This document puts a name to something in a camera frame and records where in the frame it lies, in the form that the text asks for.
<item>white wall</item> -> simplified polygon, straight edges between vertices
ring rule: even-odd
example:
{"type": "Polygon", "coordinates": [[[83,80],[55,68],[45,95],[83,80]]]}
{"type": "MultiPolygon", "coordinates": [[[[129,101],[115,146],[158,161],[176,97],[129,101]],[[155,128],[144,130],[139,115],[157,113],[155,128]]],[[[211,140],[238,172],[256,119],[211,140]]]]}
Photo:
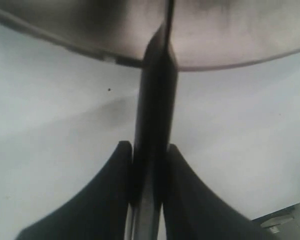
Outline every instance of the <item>white wall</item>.
{"type": "MultiPolygon", "coordinates": [[[[0,26],[0,240],[69,200],[118,141],[133,141],[139,77],[0,26]]],[[[249,218],[300,202],[300,53],[181,73],[171,138],[249,218]]]]}

